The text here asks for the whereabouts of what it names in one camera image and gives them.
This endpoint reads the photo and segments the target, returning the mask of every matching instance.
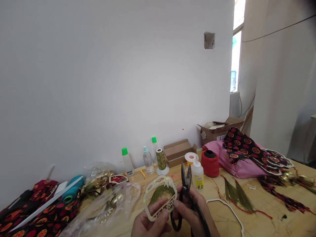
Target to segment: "red patterned fabric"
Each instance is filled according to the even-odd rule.
[[[0,222],[0,237],[7,234],[43,205],[43,203],[47,202],[54,195],[57,186],[57,181],[41,180],[34,185],[31,197],[23,201],[18,201],[10,209],[5,208],[2,210],[1,213],[5,213],[5,216]]]
[[[58,201],[47,207],[42,213],[28,224],[7,233],[5,237],[44,237],[59,236],[62,230],[75,218],[80,205],[81,189],[77,197],[65,204],[61,197]]]
[[[305,211],[311,212],[311,210],[308,207],[304,206],[302,203],[295,201],[294,199],[291,199],[275,191],[275,187],[269,184],[269,183],[272,183],[272,184],[278,185],[278,182],[276,182],[274,179],[271,179],[270,177],[267,177],[267,176],[263,176],[263,177],[259,177],[258,180],[262,188],[268,193],[271,193],[273,196],[282,200],[289,211],[299,210],[301,213],[304,213]]]
[[[224,138],[223,148],[227,149],[230,163],[235,165],[238,160],[251,159],[265,172],[282,175],[280,168],[294,167],[292,162],[276,151],[261,149],[250,137],[238,128],[231,128]]]

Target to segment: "teal fabric roll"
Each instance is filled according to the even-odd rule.
[[[79,179],[80,176],[81,175],[73,177],[67,186],[69,186],[71,183],[73,183],[74,181]],[[82,177],[82,179],[80,179],[73,187],[71,187],[67,192],[65,192],[62,195],[63,202],[66,204],[72,202],[72,200],[74,200],[76,198],[78,190],[79,190],[79,188],[81,188],[83,186],[84,182],[85,182],[85,178]]]

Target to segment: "hand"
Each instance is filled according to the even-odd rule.
[[[160,199],[148,207],[149,212],[153,215],[161,206],[168,201],[167,198]],[[165,232],[170,232],[171,227],[167,224],[169,219],[168,210],[163,210],[155,222],[151,222],[146,213],[141,212],[134,220],[131,237],[159,237]]]
[[[177,187],[178,193],[181,192],[182,189],[182,184],[179,184]],[[213,221],[213,218],[211,216],[210,210],[207,206],[205,198],[198,193],[194,188],[190,188],[190,195],[193,198],[193,201],[200,207],[203,216],[207,222],[208,228],[210,230],[211,236],[212,237],[220,237],[220,234],[216,228],[216,225]],[[173,210],[172,217],[173,219],[177,220],[178,219],[178,214],[187,220],[187,222],[190,224],[193,235],[195,237],[197,236],[205,236],[205,231],[201,222],[201,219],[198,215],[197,212],[191,210],[189,207],[191,204],[189,203],[189,199],[183,195],[183,202],[180,202],[179,200],[179,195],[177,200],[174,201],[174,207],[175,209]]]

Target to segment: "glue bottle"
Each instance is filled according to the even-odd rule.
[[[153,162],[158,163],[157,156],[156,156],[156,150],[159,148],[159,145],[157,143],[157,138],[156,137],[152,137],[151,141],[152,141],[152,147],[154,149]]]
[[[198,190],[204,188],[204,169],[201,166],[201,163],[198,161],[198,158],[193,162],[192,166],[192,184]]]
[[[124,147],[122,149],[122,156],[123,156],[123,161],[124,161],[124,164],[125,164],[125,169],[126,169],[126,172],[127,172],[127,176],[132,176],[133,174],[135,174],[135,169],[134,169],[134,166],[131,162],[131,158],[129,157],[129,154],[127,152],[127,148]]]

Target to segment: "scissors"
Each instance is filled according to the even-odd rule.
[[[189,165],[187,176],[185,176],[184,166],[182,163],[181,178],[182,178],[182,190],[179,194],[179,201],[182,202],[183,195],[185,195],[189,199],[189,202],[191,203],[191,210],[196,211],[201,219],[206,237],[211,237],[211,233],[210,233],[210,230],[208,228],[207,222],[203,216],[203,213],[202,213],[200,207],[198,206],[198,204],[194,203],[193,198],[191,197],[191,195],[189,193],[190,186],[191,186],[191,165]],[[180,215],[180,213],[178,213],[178,226],[172,217],[172,212],[170,214],[170,217],[171,217],[171,223],[172,223],[173,229],[178,232],[181,229],[182,216]]]

